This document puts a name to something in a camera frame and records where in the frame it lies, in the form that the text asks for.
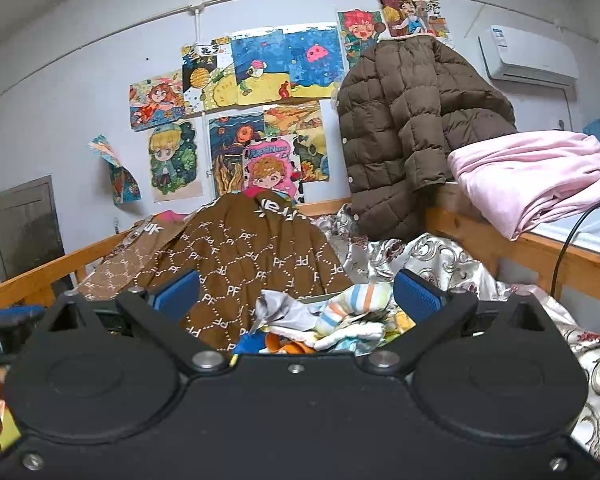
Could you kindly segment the pastel striped sock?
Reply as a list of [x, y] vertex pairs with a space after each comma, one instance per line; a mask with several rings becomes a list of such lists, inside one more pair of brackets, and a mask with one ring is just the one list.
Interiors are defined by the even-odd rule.
[[330, 298], [318, 315], [314, 332], [321, 337], [333, 333], [343, 322], [385, 311], [393, 296], [392, 285], [355, 284]]

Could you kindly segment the orange silicone glove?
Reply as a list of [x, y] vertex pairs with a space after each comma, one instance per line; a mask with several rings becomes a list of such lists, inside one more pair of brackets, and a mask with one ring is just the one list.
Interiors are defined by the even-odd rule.
[[312, 354], [315, 350], [301, 341], [290, 340], [276, 334], [266, 333], [262, 352], [269, 354]]

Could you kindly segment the white floral bedsheet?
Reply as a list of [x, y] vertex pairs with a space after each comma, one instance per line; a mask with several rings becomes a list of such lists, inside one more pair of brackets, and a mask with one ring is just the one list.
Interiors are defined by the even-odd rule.
[[600, 321], [594, 315], [561, 304], [533, 284], [531, 271], [523, 266], [506, 260], [490, 271], [464, 245], [446, 237], [425, 233], [408, 243], [396, 238], [372, 242], [358, 234], [347, 206], [313, 223], [355, 284], [390, 282], [407, 269], [442, 290], [470, 290], [481, 300], [505, 300], [512, 292], [538, 298], [588, 376], [588, 400], [572, 436], [600, 461]]

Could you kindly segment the brown PF patterned blanket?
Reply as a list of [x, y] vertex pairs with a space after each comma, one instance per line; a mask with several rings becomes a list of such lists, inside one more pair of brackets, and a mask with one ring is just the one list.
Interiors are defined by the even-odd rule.
[[225, 194], [189, 216], [165, 211], [136, 222], [78, 289], [106, 300], [131, 286], [152, 292], [187, 271], [198, 272], [200, 293], [186, 300], [181, 326], [223, 353], [250, 330], [262, 290], [301, 299], [352, 284], [323, 232], [264, 191]]

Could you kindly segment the grey beige cloth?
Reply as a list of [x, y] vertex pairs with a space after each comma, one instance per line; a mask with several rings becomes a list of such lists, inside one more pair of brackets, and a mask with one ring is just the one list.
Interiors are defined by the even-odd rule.
[[254, 321], [249, 333], [254, 334], [271, 326], [302, 332], [313, 330], [327, 300], [327, 296], [299, 300], [286, 292], [262, 289], [254, 304]]

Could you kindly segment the pink folded blanket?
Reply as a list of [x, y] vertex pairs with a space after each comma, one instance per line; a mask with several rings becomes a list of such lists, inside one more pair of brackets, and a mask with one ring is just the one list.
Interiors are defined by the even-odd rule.
[[464, 195], [508, 240], [600, 203], [600, 141], [570, 131], [528, 131], [452, 151]]

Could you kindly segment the brown quilted jacket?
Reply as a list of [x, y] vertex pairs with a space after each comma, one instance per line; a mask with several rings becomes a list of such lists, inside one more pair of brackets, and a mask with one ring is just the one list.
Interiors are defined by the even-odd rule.
[[365, 50], [337, 96], [351, 214], [370, 240], [409, 242], [451, 180], [449, 154], [516, 132], [509, 99], [427, 35]]

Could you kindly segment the white air conditioner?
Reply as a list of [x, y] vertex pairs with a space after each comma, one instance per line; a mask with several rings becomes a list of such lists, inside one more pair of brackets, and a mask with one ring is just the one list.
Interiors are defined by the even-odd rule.
[[493, 80], [565, 89], [579, 78], [576, 58], [560, 41], [501, 25], [480, 32], [478, 40]]

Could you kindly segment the wooden bed frame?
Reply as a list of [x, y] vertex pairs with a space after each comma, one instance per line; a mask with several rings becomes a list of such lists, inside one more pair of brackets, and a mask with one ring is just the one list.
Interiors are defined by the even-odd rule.
[[[501, 260], [508, 260], [536, 272], [536, 284], [555, 299], [571, 288], [600, 301], [600, 249], [574, 245], [564, 249], [558, 240], [531, 232], [514, 242], [506, 240], [480, 217], [455, 184], [445, 185], [436, 204], [426, 211], [426, 230], [460, 243], [493, 274]], [[0, 309], [20, 302], [51, 306], [56, 299], [53, 282], [69, 274], [83, 280], [86, 266], [108, 255], [124, 238], [124, 233], [114, 234], [1, 283]]]

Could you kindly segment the grey wall hatch door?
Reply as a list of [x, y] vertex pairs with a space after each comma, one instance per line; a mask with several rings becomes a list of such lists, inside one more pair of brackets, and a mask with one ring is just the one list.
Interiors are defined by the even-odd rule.
[[65, 255], [51, 176], [0, 192], [0, 279]]

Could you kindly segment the wall drawings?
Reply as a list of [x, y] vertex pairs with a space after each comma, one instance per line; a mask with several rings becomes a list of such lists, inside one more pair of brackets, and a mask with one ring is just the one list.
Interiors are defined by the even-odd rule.
[[146, 133], [157, 203], [271, 190], [294, 203], [330, 177], [321, 102], [366, 49], [389, 37], [450, 42], [439, 0], [378, 0], [336, 22], [233, 32], [181, 48], [178, 70], [134, 82], [130, 126]]

